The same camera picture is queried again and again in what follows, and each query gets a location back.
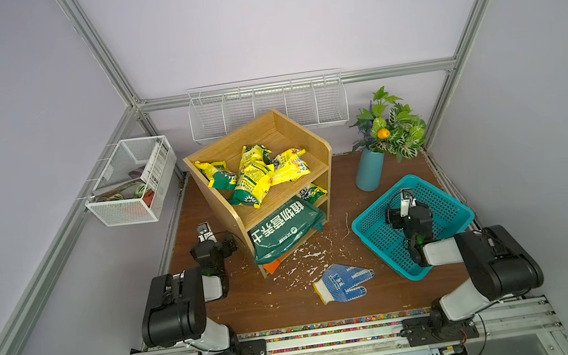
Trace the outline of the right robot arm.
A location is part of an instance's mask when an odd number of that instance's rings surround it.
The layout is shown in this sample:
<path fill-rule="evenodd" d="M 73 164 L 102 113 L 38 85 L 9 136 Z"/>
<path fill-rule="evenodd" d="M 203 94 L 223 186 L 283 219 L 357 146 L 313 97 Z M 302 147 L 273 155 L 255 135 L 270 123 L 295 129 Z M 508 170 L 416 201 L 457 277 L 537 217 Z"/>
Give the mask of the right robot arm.
<path fill-rule="evenodd" d="M 429 206 L 415 201 L 403 201 L 386 213 L 386 222 L 404 233 L 413 263 L 427 268 L 461 262 L 469 274 L 462 285 L 433 302 L 432 330 L 464 322 L 504 298 L 525 295 L 543 285 L 539 264 L 502 225 L 435 240 L 433 218 Z"/>

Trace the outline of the yellow fertilizer bag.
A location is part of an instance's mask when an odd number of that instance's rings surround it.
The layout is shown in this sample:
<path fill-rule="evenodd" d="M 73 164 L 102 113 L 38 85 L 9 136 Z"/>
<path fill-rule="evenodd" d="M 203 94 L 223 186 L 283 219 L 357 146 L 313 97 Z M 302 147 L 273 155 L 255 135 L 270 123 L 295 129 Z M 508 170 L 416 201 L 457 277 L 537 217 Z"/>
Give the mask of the yellow fertilizer bag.
<path fill-rule="evenodd" d="M 310 174 L 311 169 L 302 159 L 305 153 L 305 150 L 289 148 L 287 151 L 278 154 L 272 161 L 274 166 L 272 186 L 294 182 Z"/>
<path fill-rule="evenodd" d="M 261 207 L 272 186 L 275 167 L 270 150 L 262 145 L 244 146 L 239 174 L 229 202 L 232 206 Z"/>

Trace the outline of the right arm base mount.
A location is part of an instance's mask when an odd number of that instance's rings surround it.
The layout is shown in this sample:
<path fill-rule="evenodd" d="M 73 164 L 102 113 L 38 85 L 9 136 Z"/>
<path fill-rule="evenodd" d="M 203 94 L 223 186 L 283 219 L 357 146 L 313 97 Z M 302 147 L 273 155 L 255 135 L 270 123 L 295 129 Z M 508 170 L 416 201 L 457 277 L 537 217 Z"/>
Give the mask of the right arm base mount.
<path fill-rule="evenodd" d="M 406 339 L 409 346 L 419 347 L 443 342 L 464 343 L 470 338 L 479 337 L 480 332 L 471 319 L 448 322 L 445 319 L 441 321 L 430 317 L 415 317 L 402 321 L 399 336 Z"/>

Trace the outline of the teal plastic basket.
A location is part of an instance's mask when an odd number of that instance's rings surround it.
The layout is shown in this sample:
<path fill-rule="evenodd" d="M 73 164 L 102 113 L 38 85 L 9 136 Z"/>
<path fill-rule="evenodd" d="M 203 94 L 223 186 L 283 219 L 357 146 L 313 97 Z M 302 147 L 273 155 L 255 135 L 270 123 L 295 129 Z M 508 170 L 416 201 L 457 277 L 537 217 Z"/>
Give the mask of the teal plastic basket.
<path fill-rule="evenodd" d="M 405 244 L 404 232 L 387 223 L 387 212 L 399 206 L 402 189 L 414 192 L 420 203 L 433 212 L 435 240 L 443 240 L 461 233 L 475 220 L 474 212 L 460 200 L 447 194 L 424 179 L 409 174 L 393 185 L 352 223 L 353 232 L 375 255 L 402 278 L 421 281 L 431 271 L 414 263 Z"/>

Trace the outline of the large green soil bag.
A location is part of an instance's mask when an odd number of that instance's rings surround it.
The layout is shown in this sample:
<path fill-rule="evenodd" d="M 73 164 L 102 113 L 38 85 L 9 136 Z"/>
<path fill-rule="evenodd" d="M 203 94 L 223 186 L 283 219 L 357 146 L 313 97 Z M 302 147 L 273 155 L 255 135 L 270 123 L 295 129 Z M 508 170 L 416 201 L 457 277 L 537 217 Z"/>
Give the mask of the large green soil bag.
<path fill-rule="evenodd" d="M 248 232 L 255 247 L 255 262 L 266 265 L 280 259 L 306 234 L 321 231 L 325 220 L 323 210 L 293 197 Z"/>

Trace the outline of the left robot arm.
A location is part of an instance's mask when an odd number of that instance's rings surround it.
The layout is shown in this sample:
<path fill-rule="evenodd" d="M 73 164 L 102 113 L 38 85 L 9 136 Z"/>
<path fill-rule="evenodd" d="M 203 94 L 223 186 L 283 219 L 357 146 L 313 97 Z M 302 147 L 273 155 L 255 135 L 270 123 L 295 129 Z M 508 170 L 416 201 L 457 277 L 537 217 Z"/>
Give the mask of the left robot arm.
<path fill-rule="evenodd" d="M 235 350 L 236 333 L 207 316 L 207 304 L 223 300 L 229 293 L 225 260 L 238 250 L 235 238 L 215 235 L 201 237 L 190 254 L 197 265 L 179 274 L 156 276 L 151 280 L 141 332 L 151 348 L 186 344 L 203 355 Z"/>

